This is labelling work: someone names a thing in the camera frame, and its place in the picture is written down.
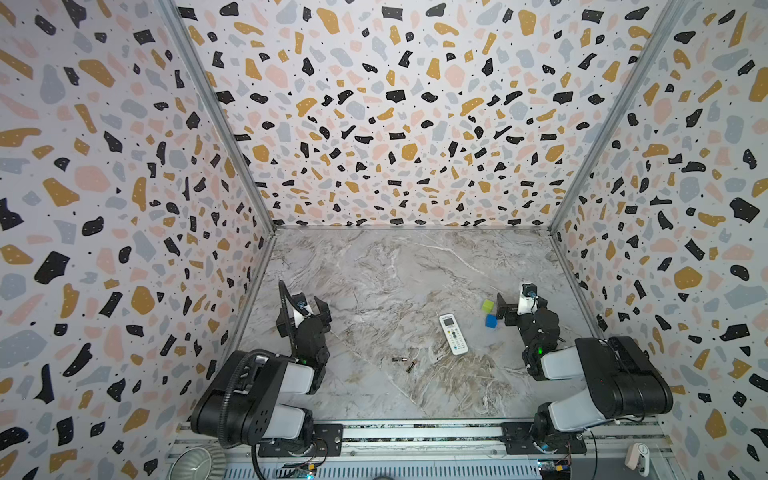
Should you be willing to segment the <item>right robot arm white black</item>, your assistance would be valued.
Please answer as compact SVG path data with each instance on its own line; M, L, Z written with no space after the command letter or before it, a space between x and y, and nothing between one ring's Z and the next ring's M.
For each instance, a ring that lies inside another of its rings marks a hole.
M521 358L533 379L585 381L570 397L541 404L526 431L509 429L507 443L530 442L543 453L580 452L579 436L591 427L641 422L672 410L671 387L632 338L583 337L561 348L559 317L534 284L522 284L515 303L498 296L497 316L518 330Z

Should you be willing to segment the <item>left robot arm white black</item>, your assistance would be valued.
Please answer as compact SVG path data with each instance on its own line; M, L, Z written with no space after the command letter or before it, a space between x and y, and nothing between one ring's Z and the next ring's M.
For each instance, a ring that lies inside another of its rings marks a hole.
M293 455L314 446L314 418L307 408L285 405L285 395L317 392L330 359L325 335L331 330L329 305L303 295L281 308L276 325L291 343L290 356L263 349L233 352L194 407L191 430L216 439L225 449L271 445Z

